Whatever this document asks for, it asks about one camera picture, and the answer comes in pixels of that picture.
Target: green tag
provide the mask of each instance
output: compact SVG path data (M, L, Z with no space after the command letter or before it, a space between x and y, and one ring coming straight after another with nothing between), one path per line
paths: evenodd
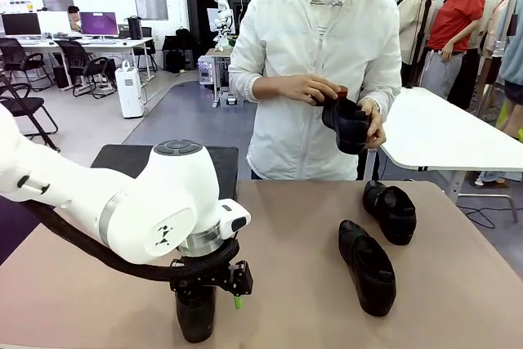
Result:
M235 306L237 310L242 309L242 305L244 304L244 300L240 296L235 296Z

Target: robot logo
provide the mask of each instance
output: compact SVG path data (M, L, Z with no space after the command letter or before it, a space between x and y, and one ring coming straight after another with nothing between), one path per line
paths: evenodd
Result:
M170 245L169 241L165 238L165 236L167 236L171 230L172 230L172 227L168 227L167 225L159 227L158 232L160 232L160 231L162 232L162 239L155 245L160 245L160 244Z

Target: black leather shoe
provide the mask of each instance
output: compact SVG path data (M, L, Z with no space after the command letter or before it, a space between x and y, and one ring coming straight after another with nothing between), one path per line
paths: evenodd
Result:
M351 270L361 308L372 316L387 315L396 299L396 276L383 248L348 220L340 224L337 242Z
M326 101L322 113L324 125L336 132L338 149L357 155L365 148L370 116L350 100Z
M378 220L387 240L395 245L410 243L416 230L416 208L402 189L369 181L365 186L363 205Z

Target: person in red shirt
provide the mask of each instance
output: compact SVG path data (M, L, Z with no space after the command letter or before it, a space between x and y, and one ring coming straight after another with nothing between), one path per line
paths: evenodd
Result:
M471 33L479 26L485 0L446 0L427 44L421 86L446 98L458 77Z

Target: table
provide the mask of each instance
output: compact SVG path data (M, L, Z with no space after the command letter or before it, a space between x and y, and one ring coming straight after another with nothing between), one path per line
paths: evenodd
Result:
M83 42L82 40L78 40L78 41L88 52L100 52L100 53L108 52L108 53L131 54L133 64L135 64L135 60L134 60L134 51L132 49L135 47L143 47L144 51L145 51L145 64L147 65L147 79L146 79L145 83L148 83L152 78L154 78L154 75L151 75L150 70L149 70L149 57L147 56L146 43L150 40L151 40L151 38L143 38L141 40L114 40L114 41L116 41L115 44L99 44L99 43L87 44L86 42ZM67 77L67 82L69 83L68 87L65 87L61 90L64 92L64 91L67 91L67 90L73 88L73 84L71 82L71 77L69 76L69 72L67 70L67 62L65 61L64 53L62 52L60 47L58 47L58 44L56 44L52 40L46 40L46 41L41 41L40 43L37 43L35 45L27 45L27 44L21 43L21 46L27 52L35 52L35 53L59 52L62 56L62 61L63 61L64 68L65 68L65 75Z
M401 90L384 128L382 148L398 167L452 171L454 202L467 171L523 171L520 142L421 87Z
M406 247L389 244L361 203L363 182L241 181L253 215L239 233L253 295L218 290L213 336L186 343L168 284L112 271L39 226L0 266L0 342L62 348L441 349L520 347L523 283L433 184L403 188L418 211ZM350 218L386 249L396 303L365 314L337 250ZM158 260L166 266L173 255Z
M221 68L230 64L230 54L233 48L224 48L224 51L217 51L211 48L205 56L212 58L212 69L214 70L214 93L212 107L217 108L220 104L221 94Z

